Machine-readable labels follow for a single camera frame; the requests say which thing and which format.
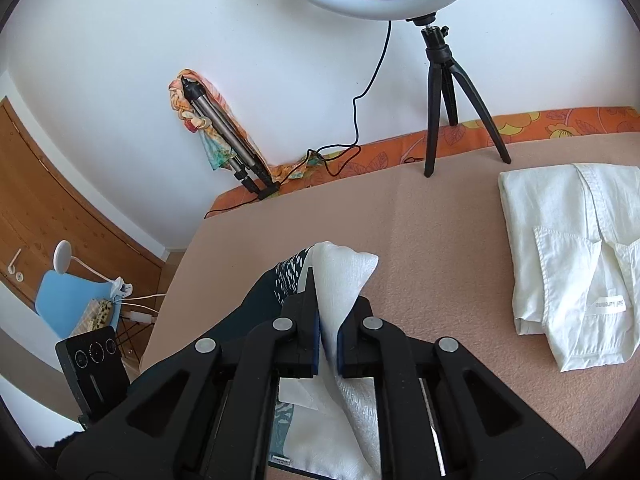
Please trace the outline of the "teal and cream printed t-shirt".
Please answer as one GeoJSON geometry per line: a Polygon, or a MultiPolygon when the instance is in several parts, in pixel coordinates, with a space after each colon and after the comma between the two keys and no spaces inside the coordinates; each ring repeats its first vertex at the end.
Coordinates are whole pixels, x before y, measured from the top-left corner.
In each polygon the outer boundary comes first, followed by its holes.
{"type": "Polygon", "coordinates": [[[378,265],[378,256],[331,242],[306,247],[281,262],[258,255],[213,264],[183,260],[164,299],[142,362],[148,370],[230,313],[220,340],[279,315],[287,296],[314,277],[321,346],[317,376],[280,382],[270,460],[332,479],[381,475],[375,394],[370,378],[337,373],[337,333],[378,265]]]}

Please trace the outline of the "leopard print cloth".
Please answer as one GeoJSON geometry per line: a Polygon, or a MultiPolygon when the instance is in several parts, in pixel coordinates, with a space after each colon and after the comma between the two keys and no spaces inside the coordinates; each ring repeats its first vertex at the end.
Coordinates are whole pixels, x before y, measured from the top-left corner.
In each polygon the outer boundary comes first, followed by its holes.
{"type": "Polygon", "coordinates": [[[114,304],[108,299],[91,299],[70,336],[78,336],[99,330],[114,318],[114,304]]]}

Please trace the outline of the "light blue chair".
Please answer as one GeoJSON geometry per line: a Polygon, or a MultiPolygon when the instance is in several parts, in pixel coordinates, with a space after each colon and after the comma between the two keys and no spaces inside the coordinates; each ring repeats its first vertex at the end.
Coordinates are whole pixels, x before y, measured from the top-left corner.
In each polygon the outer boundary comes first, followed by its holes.
{"type": "Polygon", "coordinates": [[[70,336],[90,300],[112,300],[112,285],[98,283],[72,274],[47,271],[40,283],[35,309],[43,322],[60,339],[70,336]]]}

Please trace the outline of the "wooden door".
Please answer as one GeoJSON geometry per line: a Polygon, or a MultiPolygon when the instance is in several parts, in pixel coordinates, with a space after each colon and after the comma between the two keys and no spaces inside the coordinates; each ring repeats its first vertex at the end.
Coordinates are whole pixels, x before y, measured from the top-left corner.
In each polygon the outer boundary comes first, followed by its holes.
{"type": "Polygon", "coordinates": [[[94,270],[133,284],[136,294],[157,292],[163,261],[107,220],[62,176],[4,98],[1,283],[31,309],[60,240],[68,240],[73,254],[94,270]]]}

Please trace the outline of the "peach blanket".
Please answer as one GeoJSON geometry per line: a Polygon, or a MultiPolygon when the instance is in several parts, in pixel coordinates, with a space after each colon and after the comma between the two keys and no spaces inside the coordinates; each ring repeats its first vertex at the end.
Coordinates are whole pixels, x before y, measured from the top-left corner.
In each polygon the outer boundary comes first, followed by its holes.
{"type": "Polygon", "coordinates": [[[205,220],[181,260],[141,365],[217,324],[258,278],[299,249],[332,242],[378,256],[372,310],[424,340],[451,336],[566,437],[591,479],[634,479],[639,364],[561,372],[544,336],[521,336],[491,150],[305,188],[205,220]]]}

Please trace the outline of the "white folded shirt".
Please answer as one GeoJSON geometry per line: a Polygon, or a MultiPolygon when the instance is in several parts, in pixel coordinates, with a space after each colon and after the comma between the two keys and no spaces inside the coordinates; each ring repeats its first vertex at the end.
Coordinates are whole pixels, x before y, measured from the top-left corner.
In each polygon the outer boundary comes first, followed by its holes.
{"type": "Polygon", "coordinates": [[[570,164],[503,172],[498,189],[521,336],[545,336],[563,372],[639,348],[639,169],[570,164]]]}

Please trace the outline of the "colourful floral scarf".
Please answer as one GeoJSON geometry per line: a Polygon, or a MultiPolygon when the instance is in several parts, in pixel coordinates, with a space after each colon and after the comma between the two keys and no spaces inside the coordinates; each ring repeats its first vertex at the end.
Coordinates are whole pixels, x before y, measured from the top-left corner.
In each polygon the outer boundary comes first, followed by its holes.
{"type": "Polygon", "coordinates": [[[213,170],[250,171],[265,184],[301,179],[308,159],[273,166],[232,114],[221,93],[194,70],[182,70],[168,86],[171,108],[183,125],[200,136],[213,170]]]}

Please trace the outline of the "folded silver tripod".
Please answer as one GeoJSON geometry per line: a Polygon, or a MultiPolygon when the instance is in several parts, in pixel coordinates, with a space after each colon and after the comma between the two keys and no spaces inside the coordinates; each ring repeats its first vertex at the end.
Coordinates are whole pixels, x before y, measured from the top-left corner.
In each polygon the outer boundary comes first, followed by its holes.
{"type": "Polygon", "coordinates": [[[280,188],[278,182],[272,180],[267,166],[240,136],[224,109],[206,94],[205,87],[198,81],[181,76],[181,83],[186,100],[202,117],[212,123],[213,129],[230,146],[232,155],[229,160],[234,176],[244,188],[257,195],[258,200],[274,194],[280,188]]]}

